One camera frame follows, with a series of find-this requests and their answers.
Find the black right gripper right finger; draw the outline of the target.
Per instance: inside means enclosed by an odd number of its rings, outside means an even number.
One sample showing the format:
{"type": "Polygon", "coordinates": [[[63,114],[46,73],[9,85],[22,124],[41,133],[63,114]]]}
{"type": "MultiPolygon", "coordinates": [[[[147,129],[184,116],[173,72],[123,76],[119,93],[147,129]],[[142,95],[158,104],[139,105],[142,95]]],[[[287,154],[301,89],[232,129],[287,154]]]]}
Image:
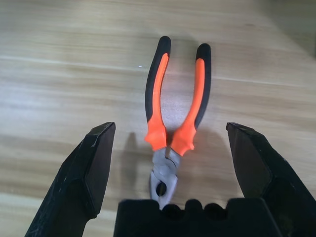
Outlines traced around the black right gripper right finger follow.
{"type": "Polygon", "coordinates": [[[262,198],[284,237],[316,235],[316,201],[291,165],[256,130],[226,125],[235,174],[246,198],[262,198]]]}

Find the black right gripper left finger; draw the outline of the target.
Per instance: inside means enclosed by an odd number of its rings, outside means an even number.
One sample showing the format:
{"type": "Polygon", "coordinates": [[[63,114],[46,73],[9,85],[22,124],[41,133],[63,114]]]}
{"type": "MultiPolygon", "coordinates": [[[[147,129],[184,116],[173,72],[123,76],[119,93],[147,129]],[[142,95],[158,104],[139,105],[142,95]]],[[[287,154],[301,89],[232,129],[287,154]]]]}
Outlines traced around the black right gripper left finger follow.
{"type": "Polygon", "coordinates": [[[27,237],[80,237],[101,211],[110,173],[116,125],[91,129],[62,163],[27,237]]]}

